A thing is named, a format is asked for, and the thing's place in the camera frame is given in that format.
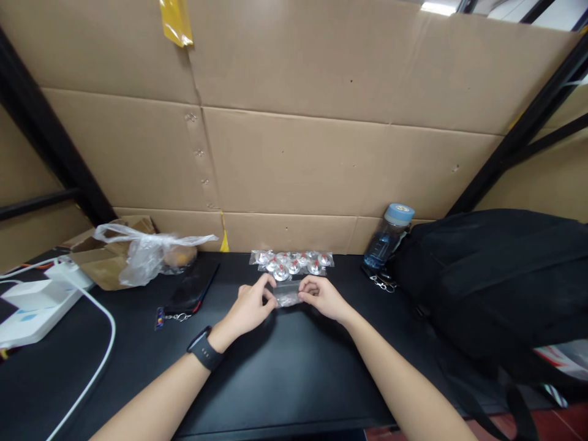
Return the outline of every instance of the forearm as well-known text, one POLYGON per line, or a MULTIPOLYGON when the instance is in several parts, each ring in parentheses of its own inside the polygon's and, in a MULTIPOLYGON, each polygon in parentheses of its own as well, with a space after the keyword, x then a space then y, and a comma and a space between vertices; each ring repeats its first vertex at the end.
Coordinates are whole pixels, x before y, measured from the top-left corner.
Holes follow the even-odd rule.
POLYGON ((342 321, 390 412, 411 441, 476 438, 443 395, 353 311, 342 321))
MULTIPOLYGON (((208 341, 222 353, 233 338, 221 328, 222 322, 214 327, 208 341)), ((210 371, 194 354, 185 354, 129 401, 91 440, 170 440, 209 375, 210 371)))

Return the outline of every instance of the left hand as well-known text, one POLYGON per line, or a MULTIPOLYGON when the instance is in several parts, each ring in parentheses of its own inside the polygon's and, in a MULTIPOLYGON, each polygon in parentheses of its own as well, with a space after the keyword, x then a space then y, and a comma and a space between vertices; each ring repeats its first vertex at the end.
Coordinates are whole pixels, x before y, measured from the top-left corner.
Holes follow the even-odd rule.
POLYGON ((276 287, 274 278, 264 274, 255 285, 239 287, 237 300, 208 336, 208 342, 216 352, 224 352, 234 340, 261 325, 276 308, 276 298, 265 287, 268 283, 276 287), (263 297, 268 300, 265 305, 263 297))

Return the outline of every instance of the white cable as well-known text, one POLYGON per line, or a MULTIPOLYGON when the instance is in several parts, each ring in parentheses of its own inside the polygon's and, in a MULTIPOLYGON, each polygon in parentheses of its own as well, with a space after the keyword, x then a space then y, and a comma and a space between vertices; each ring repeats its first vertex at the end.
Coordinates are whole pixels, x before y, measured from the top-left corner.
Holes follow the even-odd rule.
MULTIPOLYGON (((58 265, 58 260, 57 259, 53 259, 55 265, 58 265)), ((106 317, 108 318, 108 321, 110 321, 110 327, 111 327, 111 334, 110 334, 110 341, 108 342, 108 347, 106 348, 106 353, 104 354, 104 357, 102 358, 102 361, 100 362, 100 364, 98 365, 98 369, 96 369, 96 372, 94 373, 94 375, 92 376, 92 378, 90 379, 90 381, 88 382, 88 384, 86 385, 86 388, 82 391, 82 393, 80 394, 80 396, 78 397, 78 399, 74 402, 73 406, 71 407, 71 409, 69 409, 69 411, 66 413, 66 415, 63 417, 63 419, 61 420, 61 422, 57 425, 57 427, 55 428, 55 430, 51 433, 51 435, 49 435, 49 438, 47 438, 47 441, 51 441, 53 439, 53 437, 57 434, 57 432, 59 432, 59 430, 63 427, 63 425, 66 423, 67 419, 71 416, 71 414, 74 412, 75 408, 78 407, 78 404, 80 403, 80 401, 86 396, 86 393, 88 392, 88 390, 92 387, 92 384, 94 383, 94 381, 96 380, 96 378, 98 377, 98 375, 100 374, 102 368, 104 367, 104 364, 106 363, 106 361, 108 360, 108 356, 110 355, 110 351, 112 350, 112 346, 115 343, 115 334, 116 334, 116 323, 115 323, 115 319, 114 317, 112 317, 112 314, 110 314, 110 312, 108 311, 108 309, 106 309, 105 307, 103 307, 100 303, 98 303, 98 301, 92 297, 88 291, 86 291, 84 288, 82 288, 81 286, 79 286, 76 282, 74 282, 68 274, 66 274, 65 271, 63 271, 61 268, 59 269, 61 271, 61 274, 63 276, 65 276, 66 279, 69 280, 69 282, 77 289, 79 289, 81 291, 82 294, 84 294, 84 296, 86 296, 88 298, 88 300, 90 300, 90 302, 94 303, 95 307, 97 307, 98 309, 100 309, 104 315, 106 315, 106 317)))
POLYGON ((12 277, 17 274, 23 273, 25 271, 32 270, 33 268, 37 268, 38 266, 46 265, 47 263, 53 263, 59 269, 61 274, 73 285, 74 288, 79 289, 81 291, 81 293, 84 294, 84 296, 86 296, 88 298, 88 300, 90 300, 90 302, 94 303, 95 307, 100 309, 104 313, 104 315, 106 315, 108 321, 110 322, 110 328, 111 328, 110 341, 108 342, 108 347, 106 348, 106 353, 104 354, 102 361, 98 365, 98 369, 96 369, 96 372, 94 373, 94 375, 92 376, 92 378, 90 379, 88 384, 86 385, 86 388, 81 392, 78 399, 74 402, 73 406, 67 411, 66 415, 63 417, 61 422, 53 430, 51 435, 49 435, 49 438, 47 438, 47 441, 51 441, 55 437, 57 432, 59 432, 59 430, 66 423, 67 419, 74 412, 75 408, 78 407, 78 404, 80 403, 80 401, 86 396, 86 393, 92 387, 92 384, 94 384, 94 381, 96 381, 96 378, 100 374, 102 368, 104 367, 104 364, 106 364, 106 361, 108 360, 108 357, 110 356, 110 352, 112 351, 112 346, 115 343, 116 323, 115 323, 114 317, 112 317, 112 314, 110 314, 108 309, 106 309, 100 303, 98 303, 98 301, 94 297, 92 297, 88 291, 86 291, 84 288, 82 288, 76 282, 74 282, 69 277, 69 275, 65 271, 63 271, 62 268, 59 267, 59 260, 57 258, 53 258, 53 259, 45 260, 43 262, 35 263, 34 265, 27 266, 26 268, 19 269, 18 271, 14 271, 12 273, 5 274, 3 276, 0 276, 0 279, 7 279, 8 277, 12 277))
POLYGON ((55 259, 44 260, 42 262, 35 263, 31 266, 27 266, 26 268, 19 269, 18 271, 13 271, 12 273, 8 273, 3 276, 0 276, 0 279, 8 279, 9 277, 16 276, 17 274, 23 273, 28 270, 32 270, 33 268, 37 268, 38 266, 46 265, 47 263, 52 263, 54 261, 55 261, 55 259))

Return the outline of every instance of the black smartwatch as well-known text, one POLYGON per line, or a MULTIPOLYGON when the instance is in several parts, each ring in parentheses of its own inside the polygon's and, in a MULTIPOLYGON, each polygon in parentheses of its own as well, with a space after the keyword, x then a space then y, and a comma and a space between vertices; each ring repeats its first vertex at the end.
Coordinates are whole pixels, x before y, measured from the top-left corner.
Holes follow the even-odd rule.
POLYGON ((190 342, 186 352, 192 352, 200 360, 202 365, 213 372, 221 363, 223 354, 216 352, 208 342, 208 335, 212 328, 207 326, 190 342))

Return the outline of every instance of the red floor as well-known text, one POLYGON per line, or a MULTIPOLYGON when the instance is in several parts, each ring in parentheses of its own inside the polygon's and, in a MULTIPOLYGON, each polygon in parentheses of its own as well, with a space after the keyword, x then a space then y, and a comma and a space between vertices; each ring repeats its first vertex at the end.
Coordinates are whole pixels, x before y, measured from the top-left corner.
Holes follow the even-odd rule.
MULTIPOLYGON (((588 441, 588 403, 576 404, 566 410, 533 412, 533 419, 541 441, 588 441)), ((492 421, 510 439, 515 437, 515 424, 511 415, 493 416, 492 421)), ((475 421, 468 425, 480 441, 494 441, 475 421)), ((366 430, 367 441, 404 441, 400 432, 391 433, 386 428, 366 430)))

